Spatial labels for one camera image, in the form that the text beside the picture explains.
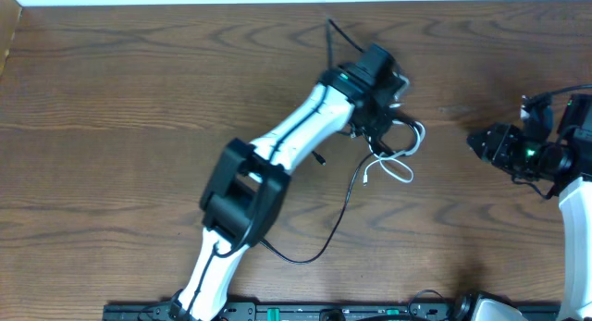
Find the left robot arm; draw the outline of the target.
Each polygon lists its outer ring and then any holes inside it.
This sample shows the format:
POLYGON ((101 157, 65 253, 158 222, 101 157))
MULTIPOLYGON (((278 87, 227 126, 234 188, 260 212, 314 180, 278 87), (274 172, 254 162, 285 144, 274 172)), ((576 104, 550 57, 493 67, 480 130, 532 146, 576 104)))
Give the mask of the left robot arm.
POLYGON ((203 245, 172 317, 218 315, 242 256, 274 225, 293 171, 326 138, 349 126, 373 154, 392 153, 382 137, 394 118, 389 106, 407 85, 395 65, 388 51, 373 44, 357 62, 326 70, 304 103, 267 134, 228 143, 200 200, 203 245))

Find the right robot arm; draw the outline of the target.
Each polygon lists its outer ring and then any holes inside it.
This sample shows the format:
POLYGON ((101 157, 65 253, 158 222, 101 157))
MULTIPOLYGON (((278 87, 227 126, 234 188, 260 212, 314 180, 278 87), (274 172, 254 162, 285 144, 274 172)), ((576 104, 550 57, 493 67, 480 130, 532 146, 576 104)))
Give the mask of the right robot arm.
POLYGON ((591 317, 591 97, 572 93, 558 125, 553 93, 526 97, 521 127, 494 123, 466 142, 484 162, 509 174, 512 183, 533 187, 551 182, 543 199, 559 200, 565 275, 559 320, 591 317))

